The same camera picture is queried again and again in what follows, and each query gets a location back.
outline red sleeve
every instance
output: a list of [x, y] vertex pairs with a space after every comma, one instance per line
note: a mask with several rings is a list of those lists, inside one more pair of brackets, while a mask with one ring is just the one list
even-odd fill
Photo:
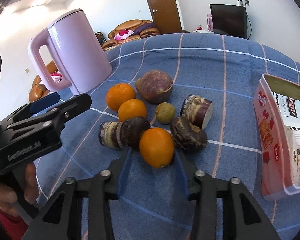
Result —
[[27, 224], [21, 217], [10, 216], [4, 213], [1, 209], [0, 222], [11, 240], [21, 240], [26, 230], [28, 229]]

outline wooden door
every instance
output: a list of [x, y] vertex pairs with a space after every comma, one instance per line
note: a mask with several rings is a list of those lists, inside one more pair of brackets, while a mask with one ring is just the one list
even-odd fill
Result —
[[176, 0], [147, 0], [152, 19], [161, 34], [182, 31]]

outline white wall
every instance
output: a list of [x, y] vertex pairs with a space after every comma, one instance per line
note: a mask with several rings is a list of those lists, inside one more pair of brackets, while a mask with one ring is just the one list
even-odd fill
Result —
[[[185, 29], [198, 24], [207, 28], [210, 5], [233, 4], [238, 0], [179, 0]], [[252, 24], [251, 40], [281, 51], [300, 62], [300, 9], [293, 0], [249, 0], [247, 14]]]
[[[0, 119], [29, 102], [32, 82], [37, 75], [27, 47], [29, 41], [50, 22], [66, 12], [64, 5], [36, 6], [0, 16]], [[51, 61], [46, 48], [41, 48], [45, 63]]]
[[147, 0], [70, 0], [67, 10], [81, 8], [95, 32], [106, 37], [117, 25], [133, 19], [152, 20]]

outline kettle lid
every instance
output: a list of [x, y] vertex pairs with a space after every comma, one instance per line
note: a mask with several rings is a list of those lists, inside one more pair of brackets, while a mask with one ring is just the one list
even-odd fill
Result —
[[58, 21], [61, 21], [63, 18], [66, 18], [67, 16], [71, 15], [71, 14], [74, 14], [76, 12], [83, 12], [82, 9], [78, 8], [78, 9], [74, 9], [74, 10], [71, 10], [63, 15], [61, 15], [60, 17], [58, 17], [57, 19], [55, 19], [49, 26], [48, 26], [48, 29], [51, 28], [54, 24], [56, 24]]

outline kettle handle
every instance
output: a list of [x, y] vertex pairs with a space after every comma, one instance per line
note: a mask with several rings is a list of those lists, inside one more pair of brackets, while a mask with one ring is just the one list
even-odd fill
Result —
[[53, 92], [61, 91], [67, 87], [72, 85], [71, 81], [67, 80], [62, 73], [63, 79], [61, 81], [54, 82], [52, 77], [50, 76], [49, 71], [47, 70], [46, 65], [44, 64], [42, 57], [39, 53], [39, 49], [46, 45], [52, 59], [54, 60], [56, 66], [61, 66], [61, 69], [65, 69], [60, 57], [53, 45], [52, 39], [50, 37], [50, 33], [47, 28], [38, 33], [35, 37], [33, 37], [28, 46], [28, 54], [31, 58], [31, 61], [34, 65], [34, 68], [37, 70], [40, 78], [42, 79], [44, 85], [47, 89]]

